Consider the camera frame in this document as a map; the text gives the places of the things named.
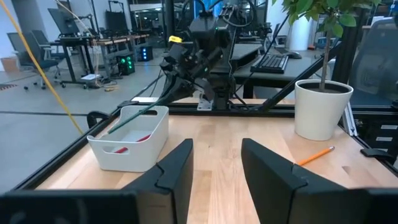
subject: bin handle cutout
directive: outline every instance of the bin handle cutout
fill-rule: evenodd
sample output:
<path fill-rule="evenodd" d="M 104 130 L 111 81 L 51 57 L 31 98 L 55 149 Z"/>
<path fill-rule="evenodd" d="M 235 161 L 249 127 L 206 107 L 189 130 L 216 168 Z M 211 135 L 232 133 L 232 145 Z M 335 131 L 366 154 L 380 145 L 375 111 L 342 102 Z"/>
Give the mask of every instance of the bin handle cutout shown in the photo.
<path fill-rule="evenodd" d="M 157 115 L 157 111 L 156 110 L 149 110 L 149 111 L 146 111 L 145 113 L 143 113 L 142 115 L 156 116 Z"/>

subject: wooden tabletop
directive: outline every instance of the wooden tabletop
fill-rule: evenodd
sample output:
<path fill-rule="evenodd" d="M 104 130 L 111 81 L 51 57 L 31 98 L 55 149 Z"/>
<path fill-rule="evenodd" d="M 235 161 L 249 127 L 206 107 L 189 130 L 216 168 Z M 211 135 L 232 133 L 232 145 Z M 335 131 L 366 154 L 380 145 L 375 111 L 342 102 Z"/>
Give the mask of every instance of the wooden tabletop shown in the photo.
<path fill-rule="evenodd" d="M 364 157 L 362 147 L 340 128 L 329 141 L 310 141 L 295 134 L 293 118 L 170 116 L 169 138 L 159 160 L 186 138 L 194 143 L 188 223 L 259 223 L 244 178 L 242 138 L 294 162 L 335 146 L 304 167 L 348 188 L 398 187 L 398 178 L 377 160 Z M 38 189 L 120 189 L 140 175 L 101 170 L 87 144 Z"/>
<path fill-rule="evenodd" d="M 111 39 L 100 39 L 100 40 L 96 41 L 96 44 L 97 45 L 118 44 L 118 43 L 127 42 L 129 40 L 130 40 L 129 37 L 124 37 L 124 38 L 121 38 L 121 39 L 114 39 L 114 40 L 111 40 Z"/>

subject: cardboard box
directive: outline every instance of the cardboard box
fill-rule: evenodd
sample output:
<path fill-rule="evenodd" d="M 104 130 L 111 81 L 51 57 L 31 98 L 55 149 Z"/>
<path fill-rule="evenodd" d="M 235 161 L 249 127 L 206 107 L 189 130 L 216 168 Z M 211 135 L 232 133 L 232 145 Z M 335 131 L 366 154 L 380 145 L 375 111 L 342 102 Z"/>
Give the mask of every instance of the cardboard box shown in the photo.
<path fill-rule="evenodd" d="M 6 72 L 19 72 L 17 58 L 6 57 L 1 59 L 2 66 Z"/>

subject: white flower pot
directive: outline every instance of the white flower pot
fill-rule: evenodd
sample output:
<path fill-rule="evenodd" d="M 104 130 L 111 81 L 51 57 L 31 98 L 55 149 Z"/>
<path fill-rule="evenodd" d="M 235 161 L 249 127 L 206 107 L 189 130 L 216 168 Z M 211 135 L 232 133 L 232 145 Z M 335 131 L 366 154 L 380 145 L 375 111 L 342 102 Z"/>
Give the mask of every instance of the white flower pot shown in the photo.
<path fill-rule="evenodd" d="M 346 108 L 353 88 L 339 82 L 326 81 L 326 89 L 335 93 L 320 93 L 320 80 L 300 80 L 295 84 L 295 132 L 306 139 L 324 141 L 332 137 Z"/>

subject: yellow pencil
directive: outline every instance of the yellow pencil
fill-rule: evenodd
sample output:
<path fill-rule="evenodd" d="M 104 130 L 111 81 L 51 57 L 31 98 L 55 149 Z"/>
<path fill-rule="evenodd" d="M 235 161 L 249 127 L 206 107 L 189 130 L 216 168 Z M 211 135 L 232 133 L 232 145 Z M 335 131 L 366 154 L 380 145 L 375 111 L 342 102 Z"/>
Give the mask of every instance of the yellow pencil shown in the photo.
<path fill-rule="evenodd" d="M 326 153 L 333 151 L 334 149 L 335 149 L 334 146 L 329 147 L 329 148 L 327 148 L 327 149 L 324 149 L 324 150 L 322 150 L 322 151 L 316 153 L 315 155 L 309 157 L 308 159 L 304 159 L 304 160 L 298 162 L 297 164 L 300 165 L 300 166 L 302 166 L 302 165 L 304 165 L 304 164 L 307 164 L 307 163 L 313 161 L 314 159 L 318 159 L 319 157 L 325 155 Z"/>

